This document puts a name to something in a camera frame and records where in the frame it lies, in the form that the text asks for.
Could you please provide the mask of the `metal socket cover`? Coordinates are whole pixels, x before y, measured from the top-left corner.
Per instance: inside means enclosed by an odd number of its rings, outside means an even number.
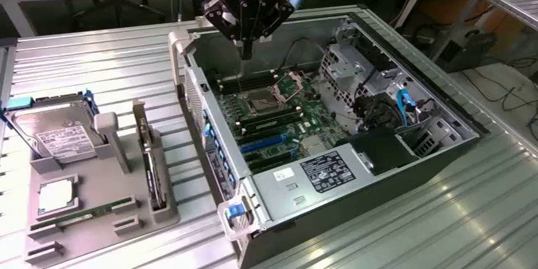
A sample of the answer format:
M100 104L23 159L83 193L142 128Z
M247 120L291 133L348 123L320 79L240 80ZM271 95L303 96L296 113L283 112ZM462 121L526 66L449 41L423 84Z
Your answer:
M287 72L271 87L276 100L287 103L303 91L303 80L298 73Z

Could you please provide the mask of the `blue expansion slot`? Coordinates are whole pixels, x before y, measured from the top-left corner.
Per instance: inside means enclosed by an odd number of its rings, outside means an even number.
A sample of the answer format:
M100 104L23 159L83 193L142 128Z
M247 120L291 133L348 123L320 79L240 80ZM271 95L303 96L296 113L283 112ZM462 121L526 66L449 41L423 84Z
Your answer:
M248 152L254 152L259 149L263 149L268 146L276 145L276 144L282 144L284 141L287 140L287 135L286 134L280 134L275 137L271 137L268 139L263 139L259 142L255 142L252 144L248 144L246 146L243 146L240 148L242 153L248 153Z

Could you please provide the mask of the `open grey PC case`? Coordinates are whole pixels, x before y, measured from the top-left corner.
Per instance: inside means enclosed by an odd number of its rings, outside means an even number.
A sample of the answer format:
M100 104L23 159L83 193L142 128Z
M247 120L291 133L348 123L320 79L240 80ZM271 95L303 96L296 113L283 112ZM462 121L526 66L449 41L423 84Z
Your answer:
M356 119L339 125L350 144L374 162L372 184L306 214L275 224L254 176L216 102L216 80L250 79L271 71L302 71L319 79L328 45L350 45L378 71L395 62L403 75L384 93L358 97ZM364 8L306 10L255 41L243 61L235 43L211 26L180 23L168 36L174 82L196 154L216 199L224 235L239 252L240 269L251 268L295 245L426 184L487 135L470 109L450 95L445 73L392 27ZM246 214L226 217L242 203Z

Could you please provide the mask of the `grey plastic parts rack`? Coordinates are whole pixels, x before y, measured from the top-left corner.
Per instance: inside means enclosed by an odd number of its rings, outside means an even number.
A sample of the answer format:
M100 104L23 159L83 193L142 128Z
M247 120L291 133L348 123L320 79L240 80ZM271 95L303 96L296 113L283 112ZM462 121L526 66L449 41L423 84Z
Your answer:
M97 133L108 142L95 148L95 155L67 164L52 157L31 160L27 202L25 246L23 259L31 269L45 269L125 240L159 231L179 222L179 214L164 159L163 140L151 126L155 138L155 159L167 206L152 210L148 201L144 161L135 133L117 135L115 113L95 117ZM73 203L57 210L37 213L40 185L60 180L73 182ZM29 226L121 198L132 201L113 206L112 212L49 225L31 231Z

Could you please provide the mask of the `green motherboard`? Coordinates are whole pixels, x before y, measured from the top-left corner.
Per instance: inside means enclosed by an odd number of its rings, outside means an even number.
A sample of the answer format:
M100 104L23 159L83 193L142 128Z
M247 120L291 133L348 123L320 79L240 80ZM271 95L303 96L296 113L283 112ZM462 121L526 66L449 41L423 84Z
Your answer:
M302 77L303 91L287 103L278 101L279 108L275 110L270 110L262 114L251 113L247 103L248 93L259 90L271 91L272 85L287 72L290 71L271 71L266 76L240 80L219 79L212 87L216 102L231 128L239 151L243 146L259 142L263 139L268 139L280 134L287 135L287 140L282 144L268 146L248 153L242 153L240 151L252 173L262 173L263 171L311 156L300 148L300 141L306 137L319 135L330 149L339 139L348 136L348 132L342 128L335 119L335 113L330 112L323 104L320 94L316 92L318 79L312 73L292 71ZM300 121L254 134L242 135L242 124L248 124L294 112L304 113Z

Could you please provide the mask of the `metal slat side table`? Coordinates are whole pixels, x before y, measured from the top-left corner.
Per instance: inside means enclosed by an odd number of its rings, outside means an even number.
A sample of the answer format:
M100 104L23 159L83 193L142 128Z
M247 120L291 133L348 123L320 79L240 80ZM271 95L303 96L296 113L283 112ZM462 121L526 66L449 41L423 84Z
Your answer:
M470 0L458 16L457 25L465 23L479 0ZM538 32L538 0L485 0L494 8L502 9L513 18Z

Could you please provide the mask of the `metal drive cage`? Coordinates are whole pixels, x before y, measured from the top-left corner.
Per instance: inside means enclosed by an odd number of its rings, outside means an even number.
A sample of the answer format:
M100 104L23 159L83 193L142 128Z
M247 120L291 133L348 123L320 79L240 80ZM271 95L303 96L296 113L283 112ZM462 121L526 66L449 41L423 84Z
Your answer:
M391 69L378 71L355 47L340 43L328 45L319 67L316 92L342 125L350 126L356 119L355 99L384 93L403 75L395 62L388 61L388 64Z

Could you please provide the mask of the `graphics card with metal bracket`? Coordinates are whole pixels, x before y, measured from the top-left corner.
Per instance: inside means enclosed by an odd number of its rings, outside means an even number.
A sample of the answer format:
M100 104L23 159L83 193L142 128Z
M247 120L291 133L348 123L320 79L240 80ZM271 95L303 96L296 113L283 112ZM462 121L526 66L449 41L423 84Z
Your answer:
M140 100L132 101L132 114L138 128L138 142L140 145L142 158L144 161L144 174L147 177L148 201L152 210L160 210L167 206L167 197L163 192L158 162L155 159L155 138L151 125L148 123L144 110L144 102Z

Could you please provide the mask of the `green RAM stick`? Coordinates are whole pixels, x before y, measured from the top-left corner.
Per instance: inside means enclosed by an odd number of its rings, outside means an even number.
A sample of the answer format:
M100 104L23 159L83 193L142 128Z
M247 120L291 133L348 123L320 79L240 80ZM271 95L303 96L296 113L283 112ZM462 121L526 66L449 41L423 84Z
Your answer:
M77 219L79 217L83 217L84 215L91 215L92 217L105 215L107 213L112 212L113 206L121 205L123 203L127 203L127 202L131 202L131 201L132 201L131 197L121 198L119 200L112 201L111 203L105 203L101 206L93 207L91 209L81 210L81 211L75 212L72 214L68 214L68 215L64 215L61 217L56 217L53 219L45 220L43 222L39 222L39 223L36 223L36 224L29 226L29 230L31 231L37 230L37 229L40 229L43 227L49 226L49 225L59 224L59 223L65 222L65 221L72 220L72 219Z

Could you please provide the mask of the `black installed RAM stick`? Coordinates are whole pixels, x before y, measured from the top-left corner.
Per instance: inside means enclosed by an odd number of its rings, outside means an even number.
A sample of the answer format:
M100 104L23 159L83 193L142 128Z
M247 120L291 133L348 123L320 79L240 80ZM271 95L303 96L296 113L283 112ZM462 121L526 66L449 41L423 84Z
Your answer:
M280 115L278 117L266 118L264 120L248 124L242 124L240 128L242 135L254 134L274 127L279 127L290 123L298 122L303 119L303 116L304 116L303 112L294 112L286 115Z

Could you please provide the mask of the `grey power supply unit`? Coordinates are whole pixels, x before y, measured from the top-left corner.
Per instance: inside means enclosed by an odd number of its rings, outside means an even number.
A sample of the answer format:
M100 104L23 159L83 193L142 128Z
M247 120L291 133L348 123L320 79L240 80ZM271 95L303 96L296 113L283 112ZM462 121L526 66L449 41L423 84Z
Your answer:
M350 144L254 176L268 217L279 224L354 193L375 181L374 162Z

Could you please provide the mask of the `CPU socket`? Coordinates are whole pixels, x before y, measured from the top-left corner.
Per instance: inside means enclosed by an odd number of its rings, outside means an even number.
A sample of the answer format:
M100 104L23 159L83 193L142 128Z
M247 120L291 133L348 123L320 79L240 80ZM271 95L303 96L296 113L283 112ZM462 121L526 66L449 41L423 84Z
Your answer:
M248 93L247 103L252 114L262 114L279 108L278 99L268 90L259 90Z

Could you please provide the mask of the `silver CPU chip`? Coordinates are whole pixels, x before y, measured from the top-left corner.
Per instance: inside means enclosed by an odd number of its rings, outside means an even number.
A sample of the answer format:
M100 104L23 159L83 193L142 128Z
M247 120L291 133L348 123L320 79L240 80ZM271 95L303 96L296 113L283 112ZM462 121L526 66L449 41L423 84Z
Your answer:
M61 209L73 203L73 182L60 180L40 185L37 213Z

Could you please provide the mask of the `square chipset heatsink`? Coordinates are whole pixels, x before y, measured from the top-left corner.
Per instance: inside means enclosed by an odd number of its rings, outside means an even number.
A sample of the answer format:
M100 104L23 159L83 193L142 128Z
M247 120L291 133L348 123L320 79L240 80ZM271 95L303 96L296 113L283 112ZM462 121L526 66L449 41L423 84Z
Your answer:
M327 145L319 135L311 135L300 141L300 148L308 155L326 151Z

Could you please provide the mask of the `blue case latch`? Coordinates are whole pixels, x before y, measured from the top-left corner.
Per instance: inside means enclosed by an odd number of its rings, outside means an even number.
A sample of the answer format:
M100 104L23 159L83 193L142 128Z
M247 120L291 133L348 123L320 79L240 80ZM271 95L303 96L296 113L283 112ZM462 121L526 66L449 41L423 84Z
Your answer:
M228 220L240 217L246 214L246 208L242 203L230 205L226 209L226 217Z

